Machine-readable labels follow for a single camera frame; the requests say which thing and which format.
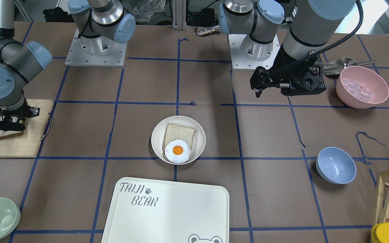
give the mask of blue bowl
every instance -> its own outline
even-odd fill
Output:
[[[316,169],[322,178],[334,184],[350,183],[357,175],[354,160],[336,147],[326,147],[319,152]]]

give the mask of yellow cup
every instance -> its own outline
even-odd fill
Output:
[[[374,243],[389,243],[389,223],[378,223],[372,228]]]

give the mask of bread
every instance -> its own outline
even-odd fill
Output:
[[[193,144],[193,137],[195,136],[196,129],[179,126],[175,124],[168,124],[165,133],[164,147],[168,145],[168,143],[180,139],[188,144],[191,148]]]

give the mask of scoop handle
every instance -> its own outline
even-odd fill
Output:
[[[365,66],[365,65],[374,64],[374,63],[376,63],[376,60],[363,61],[363,62],[359,62],[358,66]]]

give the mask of pink object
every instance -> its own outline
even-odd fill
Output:
[[[351,94],[349,90],[344,87],[344,83],[357,82],[360,86],[372,95],[368,101],[363,101]],[[383,103],[389,97],[389,88],[385,80],[377,73],[363,66],[349,66],[341,71],[340,78],[337,81],[337,94],[348,106],[365,109],[373,107],[377,104]]]

